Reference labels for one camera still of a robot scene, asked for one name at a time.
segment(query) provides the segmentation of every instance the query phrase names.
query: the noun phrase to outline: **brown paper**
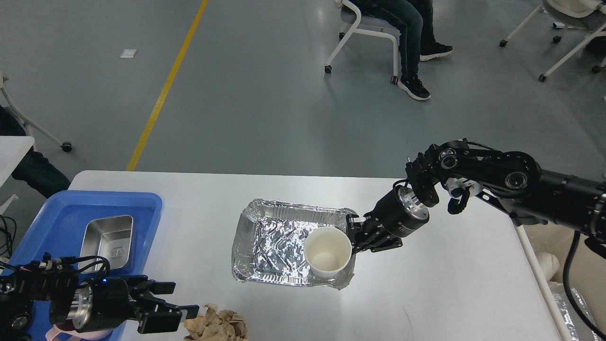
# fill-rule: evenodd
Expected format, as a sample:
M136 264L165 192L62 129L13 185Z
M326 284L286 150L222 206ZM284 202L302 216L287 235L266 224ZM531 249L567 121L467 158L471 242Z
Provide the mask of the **brown paper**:
M195 319L185 320L183 326L189 332L185 341L248 341L244 316L231 311L217 312L217 305L205 305L206 313Z

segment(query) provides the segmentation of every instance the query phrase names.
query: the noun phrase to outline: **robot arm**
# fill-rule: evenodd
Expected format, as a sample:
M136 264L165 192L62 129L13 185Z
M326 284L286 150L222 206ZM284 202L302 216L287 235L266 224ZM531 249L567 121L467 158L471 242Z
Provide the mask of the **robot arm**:
M439 203L435 185L440 183L451 196L451 214L462 212L468 198L476 196L508 214L516 226L552 221L577 230L606 257L601 246L606 243L606 183L542 170L528 154L465 139L432 144L406 164L406 173L406 184L395 185L363 223L350 217L354 252L400 247L401 238L429 221L428 208Z
M83 269L75 264L100 259ZM84 280L81 272L101 265L97 275ZM156 282L145 275L108 277L109 262L98 256L52 259L27 265L8 265L10 275L0 276L0 339L11 339L29 327L32 303L50 301L51 324L80 333L114 329L126 320L139 322L141 334L176 331L185 319L198 314L198 305L178 306L154 296L172 294L174 282Z

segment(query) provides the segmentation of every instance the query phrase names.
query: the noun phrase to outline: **blue plastic tray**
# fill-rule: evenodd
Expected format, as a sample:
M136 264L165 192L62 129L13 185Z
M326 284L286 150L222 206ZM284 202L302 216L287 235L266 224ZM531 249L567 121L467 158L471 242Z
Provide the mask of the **blue plastic tray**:
M50 197L40 209L29 230L10 259L10 264L27 264L42 260L45 252L53 258L80 256L84 231L91 220L128 214L133 217L134 249L132 270L141 274L156 234L162 200L154 193L63 191ZM90 277L82 275L81 280ZM34 303L34 320L27 330L33 340L45 340L52 327L48 322L50 302ZM103 341L115 341L122 334L124 323Z

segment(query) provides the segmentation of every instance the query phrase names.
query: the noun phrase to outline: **person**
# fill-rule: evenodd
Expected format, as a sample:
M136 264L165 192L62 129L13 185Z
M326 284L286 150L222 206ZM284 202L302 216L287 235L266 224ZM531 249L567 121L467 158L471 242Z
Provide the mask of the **person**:
M419 79L419 61L447 56L452 46L440 44L433 34L432 0L351 0L368 16L383 19L400 31L402 76L398 87L419 101L431 95Z
M0 135L25 136L25 129L17 119L0 106ZM23 180L45 198L67 189L70 181L55 168L42 153L30 148L12 173L15 180Z

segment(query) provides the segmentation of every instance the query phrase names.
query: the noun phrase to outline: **aluminum foil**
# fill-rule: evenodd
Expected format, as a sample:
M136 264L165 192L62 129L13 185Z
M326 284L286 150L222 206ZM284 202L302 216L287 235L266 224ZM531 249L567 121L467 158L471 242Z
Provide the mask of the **aluminum foil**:
M317 228L333 226L347 232L345 216L351 209L332 209L255 199L240 215L231 248L233 276L242 282L290 286L349 285L356 255L330 279L316 277L303 255L305 239Z
M568 328L573 341L602 340L596 335L596 333L589 329L589 327L576 314L576 311L574 311L574 308L570 305L570 301L568 301L568 297L566 297L566 292L564 292L564 285L562 283L549 282L549 289L553 294L553 298L556 300L558 308L560 308L560 313L562 314L562 318L564 318L564 323L566 323L566 327ZM585 303L583 296L581 296L577 289L570 288L570 291L572 292L572 295L576 300L576 303L579 305L581 311L585 313L585 315L589 318L589 321L595 323L593 316L587 308L587 304Z

